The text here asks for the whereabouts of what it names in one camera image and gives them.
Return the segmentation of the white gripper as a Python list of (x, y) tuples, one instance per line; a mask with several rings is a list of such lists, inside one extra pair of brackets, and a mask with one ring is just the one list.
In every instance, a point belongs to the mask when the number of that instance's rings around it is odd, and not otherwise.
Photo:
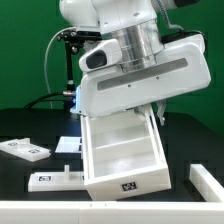
[(204, 51), (204, 39), (197, 34), (167, 43), (156, 55), (156, 64), (143, 70), (124, 73), (118, 64), (86, 70), (80, 87), (80, 111), (98, 117), (135, 107), (135, 115), (145, 123), (141, 105), (158, 101), (157, 117), (164, 125), (166, 101), (162, 99), (209, 85), (211, 76)]

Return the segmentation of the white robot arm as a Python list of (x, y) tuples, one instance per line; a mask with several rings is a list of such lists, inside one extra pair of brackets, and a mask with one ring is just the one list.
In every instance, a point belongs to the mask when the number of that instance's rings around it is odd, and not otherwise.
[(206, 40), (196, 31), (162, 38), (157, 14), (199, 0), (60, 0), (62, 16), (91, 38), (79, 60), (83, 72), (74, 113), (100, 117), (205, 88), (211, 81)]

